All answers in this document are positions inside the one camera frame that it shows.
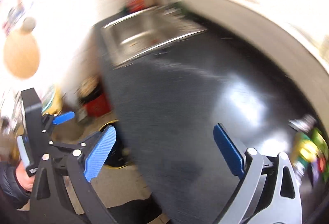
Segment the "person's left hand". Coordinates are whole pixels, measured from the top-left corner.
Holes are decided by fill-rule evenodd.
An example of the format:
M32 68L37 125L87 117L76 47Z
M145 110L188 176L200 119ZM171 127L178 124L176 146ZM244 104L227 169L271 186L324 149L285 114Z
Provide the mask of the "person's left hand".
M20 186L26 191L31 192L34 185L35 176L28 176L22 161L16 167L15 173Z

